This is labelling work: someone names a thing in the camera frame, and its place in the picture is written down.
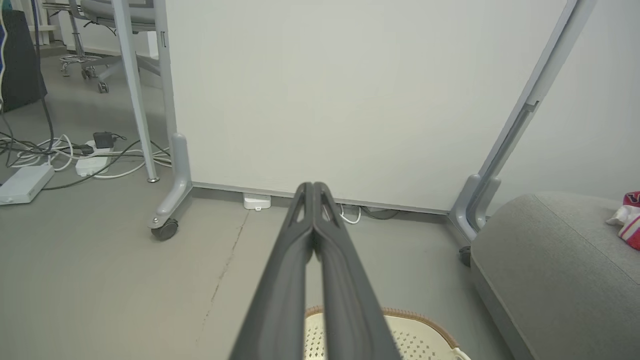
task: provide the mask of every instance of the chair wheel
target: chair wheel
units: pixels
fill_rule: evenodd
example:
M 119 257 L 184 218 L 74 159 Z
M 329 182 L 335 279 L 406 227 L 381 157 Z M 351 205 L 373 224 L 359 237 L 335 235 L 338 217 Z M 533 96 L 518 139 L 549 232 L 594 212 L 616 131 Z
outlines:
M 151 229 L 151 233 L 160 241 L 169 240 L 178 231 L 178 221 L 176 219 L 168 219 L 164 225 L 157 229 Z
M 465 246 L 458 251 L 460 253 L 460 261 L 465 266 L 471 267 L 471 246 Z
M 98 83 L 98 91 L 100 92 L 100 94 L 102 94 L 103 92 L 109 92 L 109 85 L 107 85 L 107 83 Z

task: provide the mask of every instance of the white plastic basket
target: white plastic basket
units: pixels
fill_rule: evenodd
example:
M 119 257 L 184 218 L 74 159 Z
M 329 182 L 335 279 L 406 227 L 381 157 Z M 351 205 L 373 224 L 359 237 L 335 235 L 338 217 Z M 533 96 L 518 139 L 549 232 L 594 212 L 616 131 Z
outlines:
M 445 329 L 424 316 L 382 308 L 403 360 L 470 360 Z M 305 359 L 326 359 L 323 307 L 305 313 Z

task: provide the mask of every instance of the basket rim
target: basket rim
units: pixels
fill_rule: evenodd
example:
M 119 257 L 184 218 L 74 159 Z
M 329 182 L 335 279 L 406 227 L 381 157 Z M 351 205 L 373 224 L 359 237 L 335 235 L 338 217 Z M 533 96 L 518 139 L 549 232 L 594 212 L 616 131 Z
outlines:
M 324 310 L 323 306 L 310 307 L 305 311 L 305 319 L 312 315 L 320 314 L 323 312 L 323 310 Z M 453 338 L 453 336 L 451 336 L 451 334 L 449 334 L 442 326 L 438 325 L 433 320 L 427 318 L 422 314 L 414 313 L 413 311 L 394 309 L 392 307 L 383 307 L 382 314 L 386 316 L 394 316 L 396 318 L 404 318 L 404 319 L 419 321 L 431 327 L 433 330 L 439 333 L 452 349 L 460 347 L 460 345 Z

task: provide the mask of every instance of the floor crack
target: floor crack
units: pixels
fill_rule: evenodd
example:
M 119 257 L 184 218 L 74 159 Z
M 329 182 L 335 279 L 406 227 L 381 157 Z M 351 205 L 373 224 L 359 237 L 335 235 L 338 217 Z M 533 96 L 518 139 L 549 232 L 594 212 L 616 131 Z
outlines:
M 218 284 L 216 285 L 216 289 L 213 291 L 213 295 L 211 295 L 211 300 L 210 300 L 210 304 L 209 304 L 209 310 L 207 310 L 207 314 L 202 319 L 202 328 L 200 329 L 200 334 L 198 335 L 198 338 L 196 339 L 196 345 L 198 345 L 198 342 L 200 341 L 200 337 L 202 337 L 202 333 L 204 332 L 204 326 L 207 323 L 207 318 L 209 317 L 209 313 L 211 312 L 211 309 L 213 309 L 213 302 L 214 302 L 214 299 L 216 298 L 216 294 L 218 293 L 218 289 L 220 288 L 220 283 L 222 283 L 222 278 L 224 278 L 225 274 L 229 270 L 229 264 L 231 264 L 231 261 L 234 259 L 234 251 L 236 250 L 236 245 L 238 244 L 238 240 L 240 240 L 240 235 L 242 235 L 242 230 L 244 229 L 244 225 L 246 224 L 246 219 L 249 218 L 249 214 L 250 213 L 251 213 L 251 211 L 247 211 L 246 212 L 246 216 L 244 217 L 244 221 L 243 221 L 242 225 L 240 225 L 240 231 L 238 231 L 238 235 L 236 236 L 236 240 L 234 242 L 234 246 L 231 247 L 231 254 L 229 254 L 229 257 L 227 258 L 227 260 L 225 262 L 225 266 L 222 268 L 222 272 L 220 273 L 220 276 L 218 276 Z

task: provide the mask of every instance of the gray floor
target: gray floor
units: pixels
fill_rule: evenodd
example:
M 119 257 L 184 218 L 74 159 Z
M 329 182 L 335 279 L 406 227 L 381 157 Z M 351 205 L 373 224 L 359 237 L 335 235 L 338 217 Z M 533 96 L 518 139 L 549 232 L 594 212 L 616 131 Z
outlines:
M 71 78 L 61 77 L 55 58 L 42 67 L 56 134 L 77 143 L 96 131 L 136 139 L 122 77 L 109 82 L 111 93 L 98 94 L 95 80 L 83 81 L 75 69 Z M 161 91 L 145 88 L 143 95 L 151 137 L 166 145 Z M 6 117 L 18 138 L 48 137 L 39 104 Z M 135 164 L 122 161 L 110 173 Z M 0 167 L 0 182 L 13 170 Z M 171 186 L 170 169 L 159 173 L 156 184 L 139 170 L 0 207 L 1 359 L 228 355 L 286 208 L 248 211 L 237 193 L 203 190 L 181 218 L 179 233 L 159 243 L 145 227 Z M 77 179 L 69 169 L 49 184 Z M 442 218 L 363 218 L 348 229 L 382 306 L 434 319 L 474 360 L 511 359 Z M 307 269 L 307 304 L 321 304 L 315 258 Z

